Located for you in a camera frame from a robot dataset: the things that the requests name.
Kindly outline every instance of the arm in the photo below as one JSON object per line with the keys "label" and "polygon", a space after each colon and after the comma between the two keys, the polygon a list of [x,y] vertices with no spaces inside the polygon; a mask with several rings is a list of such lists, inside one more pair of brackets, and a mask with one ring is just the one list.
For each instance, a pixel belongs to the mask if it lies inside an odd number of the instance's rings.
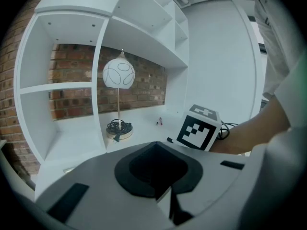
{"label": "arm", "polygon": [[289,127],[287,116],[274,96],[258,115],[232,128],[225,140],[216,140],[210,151],[231,154],[248,152],[258,144],[268,143],[274,135]]}

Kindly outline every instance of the wire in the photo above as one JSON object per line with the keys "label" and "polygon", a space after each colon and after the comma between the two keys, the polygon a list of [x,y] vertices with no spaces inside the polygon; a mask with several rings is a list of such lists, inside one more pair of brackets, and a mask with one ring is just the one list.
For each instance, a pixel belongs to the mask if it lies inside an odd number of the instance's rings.
{"label": "wire", "polygon": [[235,127],[235,126],[237,126],[238,124],[235,124],[235,123],[224,123],[223,121],[222,121],[222,127],[220,128],[220,131],[219,131],[219,133],[217,134],[217,139],[218,140],[224,140],[224,139],[226,139],[228,136],[229,136],[229,134],[230,134],[230,129],[229,129],[229,127],[228,127],[228,125],[230,125],[230,126],[232,126],[232,127]]}
{"label": "wire", "polygon": [[132,130],[131,123],[126,123],[121,120],[120,124],[121,128],[119,128],[119,119],[113,119],[111,123],[107,124],[107,132],[114,133],[115,137],[113,139],[117,142],[119,142],[119,138],[121,135],[127,134]]}

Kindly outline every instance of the spherical lamp shade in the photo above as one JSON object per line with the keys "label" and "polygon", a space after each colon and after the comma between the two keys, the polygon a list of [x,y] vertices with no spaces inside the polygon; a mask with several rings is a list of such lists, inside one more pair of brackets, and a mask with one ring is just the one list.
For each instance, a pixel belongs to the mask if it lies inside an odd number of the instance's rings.
{"label": "spherical lamp shade", "polygon": [[110,88],[128,89],[133,84],[135,72],[133,66],[122,57],[109,61],[102,72],[105,85]]}

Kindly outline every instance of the lamp stand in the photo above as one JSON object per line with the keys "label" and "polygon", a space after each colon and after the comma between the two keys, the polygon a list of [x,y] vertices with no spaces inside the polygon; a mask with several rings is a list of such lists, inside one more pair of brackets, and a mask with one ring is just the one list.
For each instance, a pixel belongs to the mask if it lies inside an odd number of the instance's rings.
{"label": "lamp stand", "polygon": [[119,109],[119,88],[117,88],[117,110],[118,110],[118,121],[117,119],[112,120],[107,125],[106,135],[113,140],[120,141],[130,137],[133,134],[133,127],[131,123],[122,122],[120,119]]}
{"label": "lamp stand", "polygon": [[119,88],[117,88],[117,112],[118,112],[118,126],[121,130],[120,109],[119,109]]}

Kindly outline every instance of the white shelving unit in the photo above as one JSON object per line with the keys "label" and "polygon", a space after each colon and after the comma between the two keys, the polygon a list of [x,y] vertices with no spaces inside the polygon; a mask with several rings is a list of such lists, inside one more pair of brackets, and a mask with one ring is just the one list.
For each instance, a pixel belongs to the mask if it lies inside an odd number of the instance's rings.
{"label": "white shelving unit", "polygon": [[[180,102],[179,106],[184,106],[185,97],[171,93],[175,89],[185,93],[189,64],[188,21],[180,12],[172,0],[42,0],[39,3],[21,40],[14,70],[19,122],[41,163],[36,198],[67,168],[106,152],[153,140],[166,141],[166,134],[174,131],[181,114],[174,104]],[[95,46],[91,82],[48,84],[54,44]],[[165,105],[122,112],[122,119],[132,122],[134,134],[119,143],[113,143],[105,132],[116,113],[98,114],[101,46],[124,48],[169,70]],[[177,69],[183,72],[180,81]],[[92,90],[93,115],[52,121],[48,93],[82,88]],[[163,126],[155,125],[159,117],[165,122]]]}

